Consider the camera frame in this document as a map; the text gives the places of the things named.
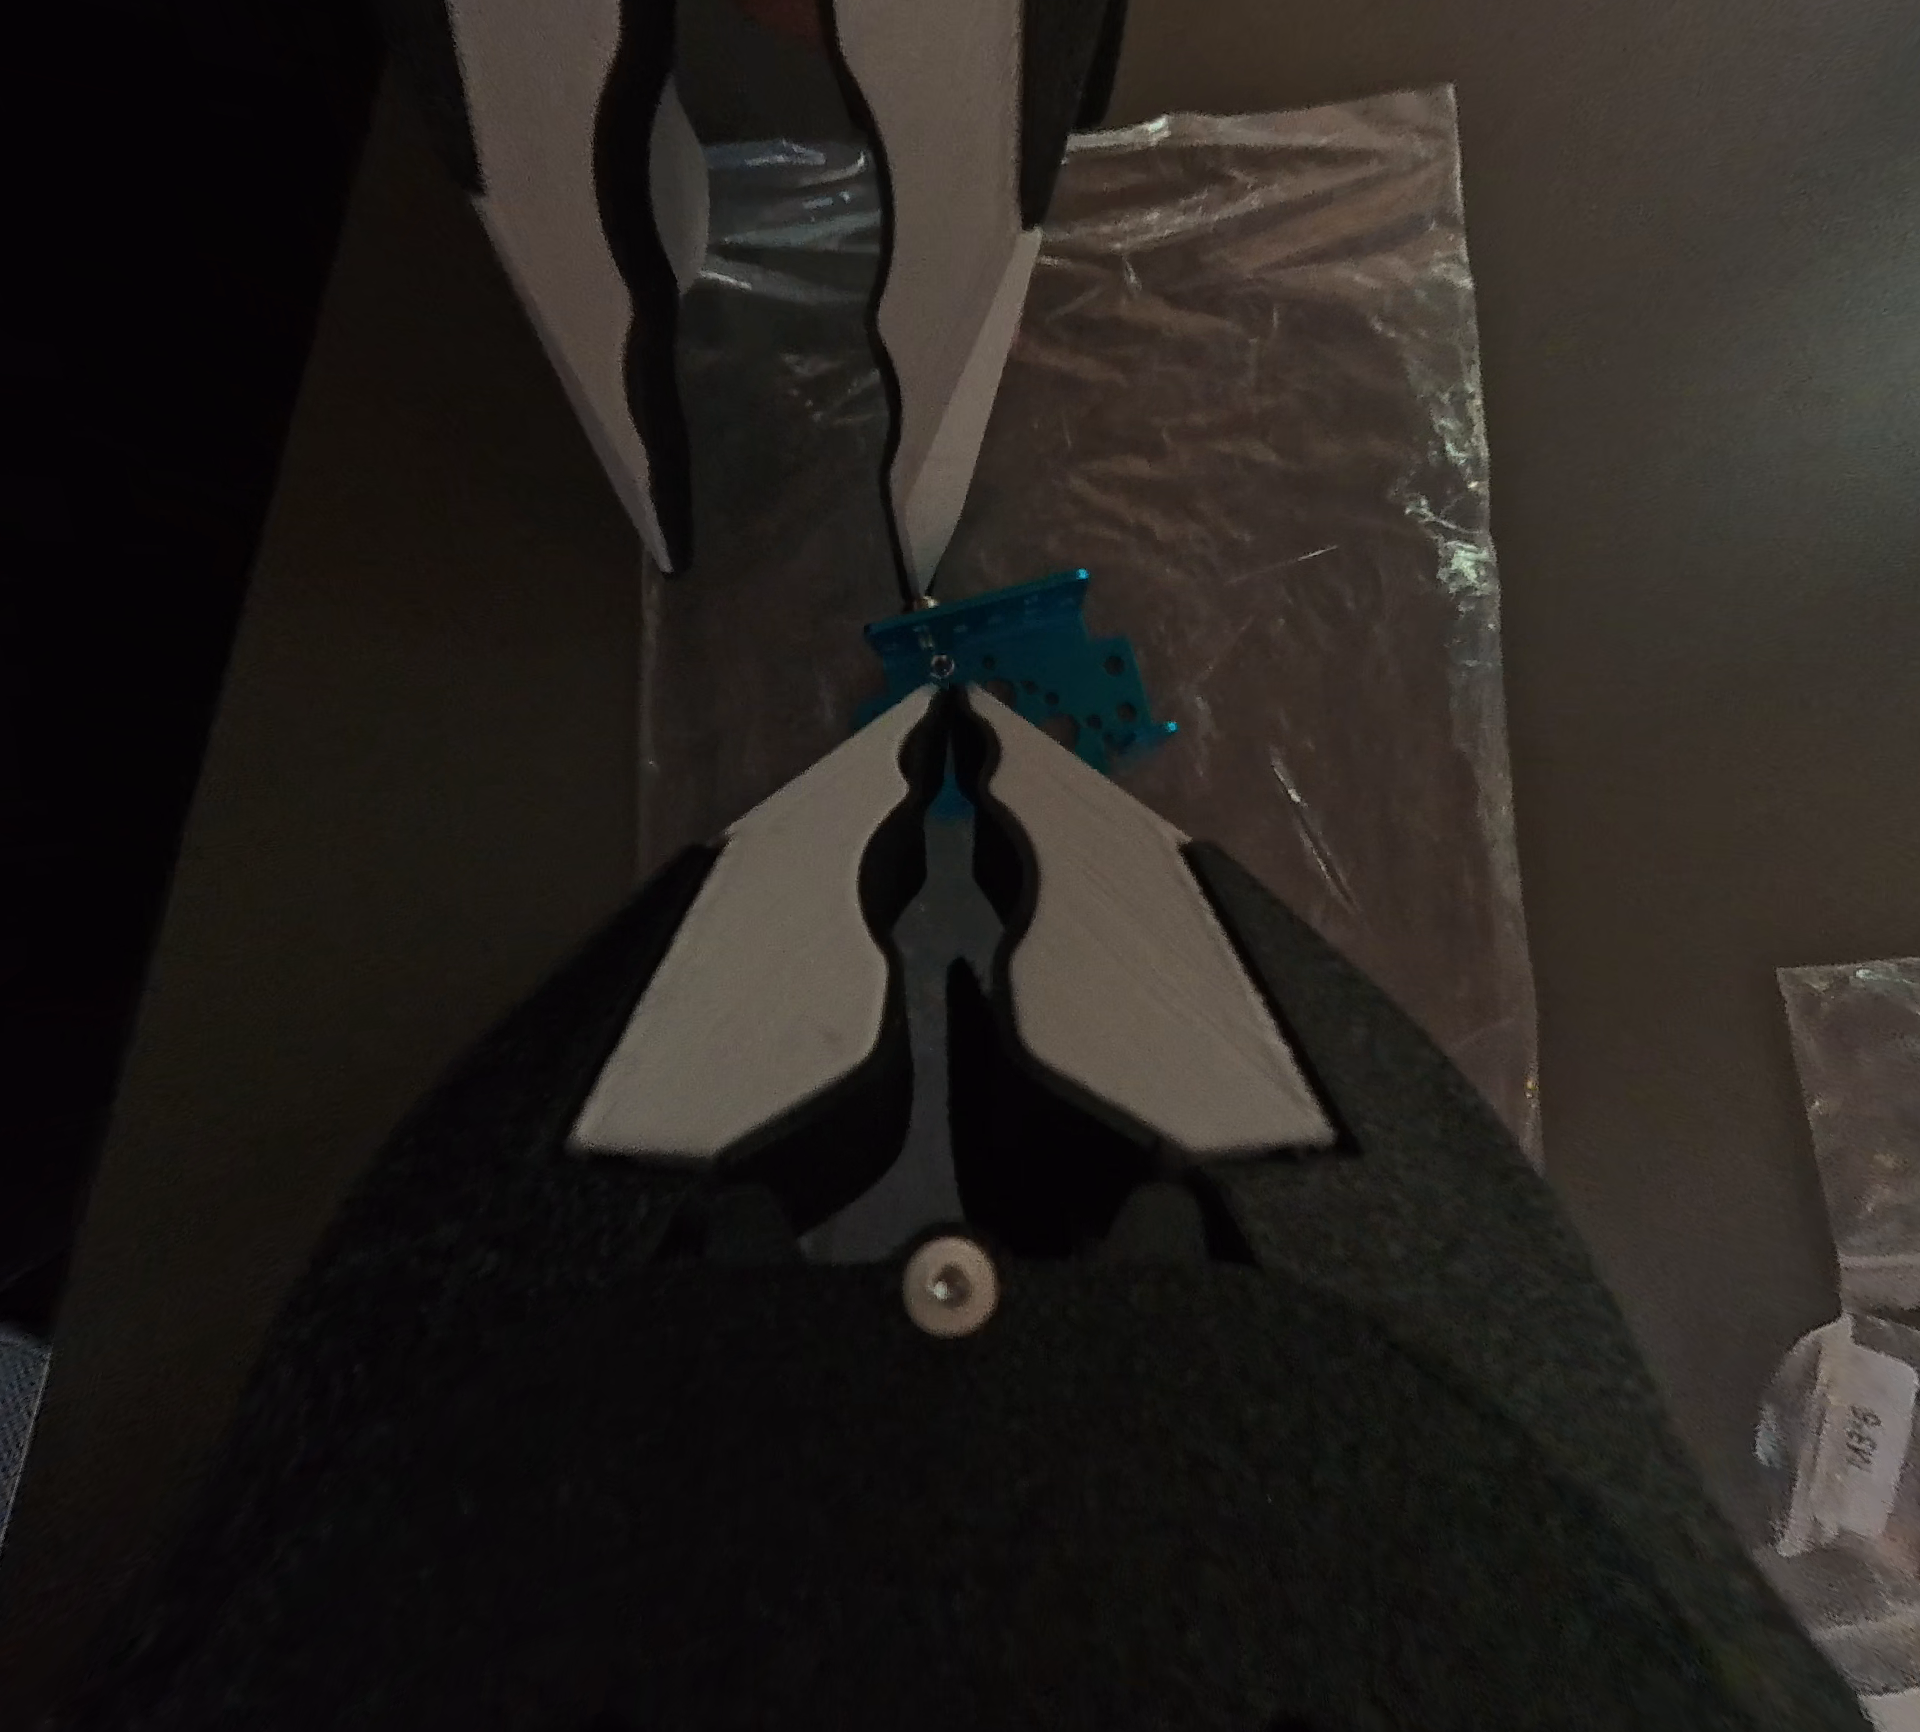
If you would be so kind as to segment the large clear plastic bag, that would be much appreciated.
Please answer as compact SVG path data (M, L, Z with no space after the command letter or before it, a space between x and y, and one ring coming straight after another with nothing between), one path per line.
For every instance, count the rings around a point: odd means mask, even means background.
M846 137L709 145L683 307L696 560L642 587L639 870L837 745L899 607ZM1164 113L1065 162L940 600L1091 574L1174 735L1118 780L1225 847L1542 1155L1452 90Z

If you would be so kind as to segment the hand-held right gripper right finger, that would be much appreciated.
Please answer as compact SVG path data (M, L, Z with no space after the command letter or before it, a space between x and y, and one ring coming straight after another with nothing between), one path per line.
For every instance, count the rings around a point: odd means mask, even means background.
M965 700L979 818L1017 871L999 999L1034 1071L1187 1160L1336 1143L1188 835L990 692Z

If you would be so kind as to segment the dark grey desk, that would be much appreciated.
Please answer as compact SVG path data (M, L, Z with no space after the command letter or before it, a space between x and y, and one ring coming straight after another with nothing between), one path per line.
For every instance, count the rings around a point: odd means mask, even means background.
M1549 1169L1730 1510L1834 1312L1775 970L1917 951L1917 0L1134 0L1117 111L1457 86ZM35 1728L396 1117L623 895L645 562L370 117L4 1555Z

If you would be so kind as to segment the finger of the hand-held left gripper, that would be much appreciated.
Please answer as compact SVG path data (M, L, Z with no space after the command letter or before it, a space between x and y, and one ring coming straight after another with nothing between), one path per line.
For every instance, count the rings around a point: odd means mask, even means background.
M443 0L472 202L656 568L695 552L678 369L702 264L702 150L678 0Z
M824 0L881 188L871 336L889 402L878 493L900 592L935 590L1024 314L1027 0Z

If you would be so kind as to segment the blue metal bracket large holes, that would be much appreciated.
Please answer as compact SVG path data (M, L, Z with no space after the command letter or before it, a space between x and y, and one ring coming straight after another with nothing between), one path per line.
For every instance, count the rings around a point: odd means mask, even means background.
M992 592L924 600L869 624L865 639L882 681L854 707L850 730L915 690L976 685L1102 775L1160 750L1180 724L1154 714L1133 641L1092 634L1091 581L1086 568L1071 568ZM929 678L935 654L955 658L950 683Z

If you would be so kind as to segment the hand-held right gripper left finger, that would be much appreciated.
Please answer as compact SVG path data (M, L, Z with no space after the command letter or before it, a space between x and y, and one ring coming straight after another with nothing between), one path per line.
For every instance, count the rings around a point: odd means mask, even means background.
M575 1120L645 1163L822 1130L890 1162L913 1109L894 927L924 882L946 695L916 687L723 832Z

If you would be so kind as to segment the person's black sweater torso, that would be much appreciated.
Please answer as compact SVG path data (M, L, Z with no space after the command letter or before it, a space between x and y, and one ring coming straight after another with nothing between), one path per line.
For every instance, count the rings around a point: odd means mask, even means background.
M367 0L2 12L2 1307L51 1338L380 39Z

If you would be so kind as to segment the pile of small screw bags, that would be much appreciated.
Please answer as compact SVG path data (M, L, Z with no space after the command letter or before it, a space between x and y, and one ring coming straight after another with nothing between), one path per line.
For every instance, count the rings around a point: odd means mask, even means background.
M1919 962L1787 968L1778 984L1839 1312L1788 1352L1756 1432L1773 1544L1917 1575Z

